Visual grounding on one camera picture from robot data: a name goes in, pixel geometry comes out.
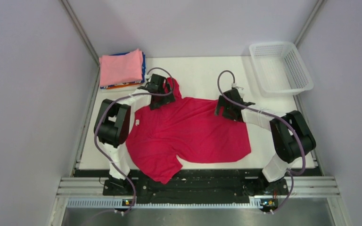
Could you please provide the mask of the crimson red t shirt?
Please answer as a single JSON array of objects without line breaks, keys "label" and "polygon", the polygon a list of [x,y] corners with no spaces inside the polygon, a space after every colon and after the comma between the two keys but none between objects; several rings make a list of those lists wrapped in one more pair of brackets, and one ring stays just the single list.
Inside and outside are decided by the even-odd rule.
[{"label": "crimson red t shirt", "polygon": [[183,97],[176,80],[168,81],[175,101],[135,112],[126,140],[133,163],[148,177],[166,184],[192,163],[236,162],[251,153],[247,126],[214,114],[217,101]]}]

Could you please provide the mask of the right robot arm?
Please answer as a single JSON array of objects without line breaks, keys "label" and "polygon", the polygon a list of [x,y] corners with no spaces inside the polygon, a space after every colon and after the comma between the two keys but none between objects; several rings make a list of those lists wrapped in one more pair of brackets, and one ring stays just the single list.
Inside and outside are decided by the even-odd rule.
[{"label": "right robot arm", "polygon": [[237,88],[219,95],[215,115],[254,124],[271,132],[275,154],[257,180],[257,187],[263,194],[270,194],[276,189],[276,181],[290,172],[291,163],[298,158],[302,159],[299,173],[303,173],[305,157],[316,147],[315,138],[300,111],[277,114],[264,110],[252,102],[244,102]]}]

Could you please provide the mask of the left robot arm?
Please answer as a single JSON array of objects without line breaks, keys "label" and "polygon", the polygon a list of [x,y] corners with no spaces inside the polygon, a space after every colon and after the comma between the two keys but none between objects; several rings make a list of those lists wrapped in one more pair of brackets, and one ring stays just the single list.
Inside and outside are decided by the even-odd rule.
[{"label": "left robot arm", "polygon": [[127,179],[130,166],[125,159],[125,141],[133,125],[135,113],[143,108],[155,110],[175,101],[175,80],[153,74],[148,82],[131,94],[117,100],[101,102],[94,125],[94,143],[108,159],[109,180],[120,194],[132,190],[132,181]]}]

